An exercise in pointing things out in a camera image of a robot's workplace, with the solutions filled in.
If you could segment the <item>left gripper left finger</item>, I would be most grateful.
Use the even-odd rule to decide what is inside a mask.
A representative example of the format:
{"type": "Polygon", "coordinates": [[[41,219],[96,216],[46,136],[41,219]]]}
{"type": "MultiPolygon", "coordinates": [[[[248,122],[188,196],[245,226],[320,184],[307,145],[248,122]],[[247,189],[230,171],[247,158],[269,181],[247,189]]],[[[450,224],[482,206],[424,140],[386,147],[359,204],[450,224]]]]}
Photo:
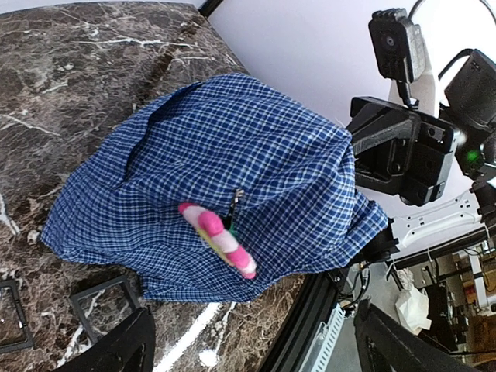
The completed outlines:
{"type": "Polygon", "coordinates": [[[58,367],[58,372],[152,371],[156,327],[151,311],[139,308],[94,346],[58,367]]]}

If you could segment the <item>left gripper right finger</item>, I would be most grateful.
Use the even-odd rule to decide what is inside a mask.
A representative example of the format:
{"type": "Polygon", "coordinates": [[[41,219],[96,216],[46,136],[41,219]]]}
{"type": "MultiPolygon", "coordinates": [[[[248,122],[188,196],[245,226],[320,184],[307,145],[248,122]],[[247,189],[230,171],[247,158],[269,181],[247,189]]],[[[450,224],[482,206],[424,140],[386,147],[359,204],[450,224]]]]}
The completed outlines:
{"type": "Polygon", "coordinates": [[[368,300],[359,303],[353,324],[362,371],[475,370],[414,336],[368,300]]]}

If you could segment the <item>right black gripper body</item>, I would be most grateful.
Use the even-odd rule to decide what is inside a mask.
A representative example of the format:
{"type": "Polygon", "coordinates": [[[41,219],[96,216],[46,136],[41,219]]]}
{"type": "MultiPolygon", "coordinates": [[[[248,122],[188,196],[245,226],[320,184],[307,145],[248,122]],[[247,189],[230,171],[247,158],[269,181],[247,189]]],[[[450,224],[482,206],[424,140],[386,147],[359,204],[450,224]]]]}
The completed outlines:
{"type": "Polygon", "coordinates": [[[372,97],[350,104],[356,185],[423,206],[443,195],[457,146],[445,120],[372,97]]]}

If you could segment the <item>blue checkered shirt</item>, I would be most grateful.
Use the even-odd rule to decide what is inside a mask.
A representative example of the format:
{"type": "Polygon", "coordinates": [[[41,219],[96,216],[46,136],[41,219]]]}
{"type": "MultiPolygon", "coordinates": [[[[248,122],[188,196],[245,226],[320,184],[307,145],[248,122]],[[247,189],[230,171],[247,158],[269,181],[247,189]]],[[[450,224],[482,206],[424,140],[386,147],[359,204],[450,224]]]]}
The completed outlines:
{"type": "Polygon", "coordinates": [[[251,301],[291,274],[346,266],[388,227],[355,185],[350,133],[256,78],[212,77],[158,98],[68,179],[42,242],[63,260],[118,264],[158,301],[251,301]],[[253,257],[229,266],[183,218],[217,214],[253,257]]]}

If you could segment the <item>pink flower brooch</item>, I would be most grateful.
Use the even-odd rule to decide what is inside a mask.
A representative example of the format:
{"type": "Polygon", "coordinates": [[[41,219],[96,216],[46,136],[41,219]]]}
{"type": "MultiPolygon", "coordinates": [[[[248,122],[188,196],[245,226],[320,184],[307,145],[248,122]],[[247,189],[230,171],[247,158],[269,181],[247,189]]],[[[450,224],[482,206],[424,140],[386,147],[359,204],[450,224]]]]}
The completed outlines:
{"type": "Polygon", "coordinates": [[[255,260],[237,241],[236,237],[224,227],[217,214],[189,202],[181,203],[178,210],[224,262],[235,267],[246,279],[256,277],[257,264],[255,260]]]}

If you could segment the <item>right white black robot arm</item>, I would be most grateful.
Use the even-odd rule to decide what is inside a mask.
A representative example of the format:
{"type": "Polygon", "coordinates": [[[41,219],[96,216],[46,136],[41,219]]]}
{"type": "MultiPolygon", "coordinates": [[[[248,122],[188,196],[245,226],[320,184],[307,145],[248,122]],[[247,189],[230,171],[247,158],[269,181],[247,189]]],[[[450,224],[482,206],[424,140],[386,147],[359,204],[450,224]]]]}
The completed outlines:
{"type": "Polygon", "coordinates": [[[408,245],[443,228],[486,224],[495,218],[495,63],[479,50],[456,58],[464,65],[446,87],[439,117],[372,97],[351,102],[356,184],[422,207],[438,200],[454,162],[471,188],[427,212],[394,217],[371,242],[408,245]]]}

